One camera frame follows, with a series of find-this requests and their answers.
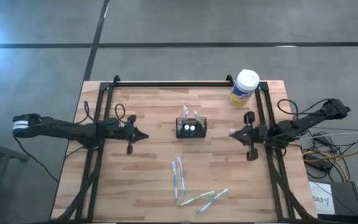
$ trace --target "container with white lid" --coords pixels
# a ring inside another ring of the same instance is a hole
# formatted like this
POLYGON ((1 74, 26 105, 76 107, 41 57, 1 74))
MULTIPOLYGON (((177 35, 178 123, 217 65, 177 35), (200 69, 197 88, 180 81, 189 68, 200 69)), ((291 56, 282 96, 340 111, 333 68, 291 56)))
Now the container with white lid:
POLYGON ((259 76, 256 72, 243 69, 237 76, 230 95, 230 102, 234 106, 244 106, 259 85, 259 76))

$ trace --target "black pen holder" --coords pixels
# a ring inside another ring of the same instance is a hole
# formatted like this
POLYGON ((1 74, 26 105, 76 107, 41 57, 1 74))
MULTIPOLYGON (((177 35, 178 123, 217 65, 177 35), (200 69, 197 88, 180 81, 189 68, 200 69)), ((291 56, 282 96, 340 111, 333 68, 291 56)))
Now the black pen holder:
POLYGON ((199 121, 197 121, 194 118, 188 118, 185 120, 185 122, 182 125, 181 122, 182 122, 182 118, 177 118, 176 121, 177 138, 205 138, 206 130, 207 130, 206 118, 199 118, 199 121), (194 131, 190 129, 185 130, 186 124, 190 127, 194 126, 195 130, 194 131))

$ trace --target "gray floor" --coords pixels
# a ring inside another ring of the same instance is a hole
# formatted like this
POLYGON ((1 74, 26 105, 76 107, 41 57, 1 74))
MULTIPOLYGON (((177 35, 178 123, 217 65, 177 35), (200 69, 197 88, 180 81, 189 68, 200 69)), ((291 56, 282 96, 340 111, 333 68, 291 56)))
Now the gray floor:
MULTIPOLYGON (((103 0, 0 0, 0 44, 92 43, 102 5, 103 0)), ((330 41, 358 41, 358 1, 111 0, 101 36, 101 42, 330 41)), ((0 49, 0 145, 20 151, 11 135, 14 115, 73 119, 90 50, 0 49)), ((349 116, 321 126, 358 129, 358 47, 99 49, 91 80, 114 75, 221 80, 243 68, 264 80, 284 80, 300 108, 340 98, 351 107, 349 116)), ((337 144, 357 139, 358 134, 333 137, 337 144)), ((59 176, 67 141, 37 137, 22 142, 59 176)), ((358 155, 347 161, 358 187, 358 155)), ((0 190, 0 223, 47 220, 56 188, 34 161, 13 161, 0 190)))

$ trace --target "white lid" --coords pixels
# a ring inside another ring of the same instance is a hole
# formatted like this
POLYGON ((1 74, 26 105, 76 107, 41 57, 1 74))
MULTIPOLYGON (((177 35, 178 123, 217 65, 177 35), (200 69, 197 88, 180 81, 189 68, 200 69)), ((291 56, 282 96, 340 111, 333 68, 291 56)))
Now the white lid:
POLYGON ((236 85, 243 90, 254 90, 258 84, 259 76, 252 70, 243 69, 237 76, 236 85))

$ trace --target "butcher block tabletop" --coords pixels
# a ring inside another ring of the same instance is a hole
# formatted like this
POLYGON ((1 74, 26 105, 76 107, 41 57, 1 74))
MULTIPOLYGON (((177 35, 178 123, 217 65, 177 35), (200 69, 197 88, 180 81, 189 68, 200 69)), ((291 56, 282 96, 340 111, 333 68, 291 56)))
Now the butcher block tabletop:
MULTIPOLYGON (((277 102, 287 98, 284 82, 267 82, 276 122, 291 119, 290 115, 277 108, 277 102)), ((100 82, 84 82, 75 121, 86 116, 84 101, 89 103, 90 114, 94 114, 99 85, 100 82)), ((93 221, 277 221, 264 147, 256 144, 259 158, 247 161, 248 147, 227 136, 230 129, 244 127, 243 115, 248 111, 255 112, 254 126, 259 124, 255 96, 244 107, 236 108, 229 101, 230 92, 230 87, 114 87, 110 117, 116 117, 114 106, 122 103, 126 108, 126 117, 135 114, 135 125, 150 138, 136 142, 132 155, 126 154, 126 141, 106 140, 93 221), (188 107, 189 118, 194 117, 194 110, 207 118, 208 131, 204 139, 176 138, 175 119, 182 116, 182 105, 188 107), (180 202, 210 190, 219 193, 229 189, 229 192, 200 214, 196 211, 208 202, 208 198, 178 207, 171 170, 171 161, 175 160, 175 156, 180 156, 183 163, 187 189, 184 196, 178 178, 180 202)), ((289 105, 284 103, 283 109, 290 111, 289 105)), ((118 114, 122 115, 122 110, 118 110, 118 114)), ((78 142, 70 142, 67 154, 80 146, 78 142)), ((65 160, 51 218, 61 215, 78 193, 85 158, 86 150, 82 149, 65 160)), ((316 217, 300 149, 288 147, 284 161, 291 191, 302 206, 316 217)), ((90 190, 85 198, 84 217, 89 197, 90 190)), ((281 191, 280 198, 284 217, 288 217, 281 191)))

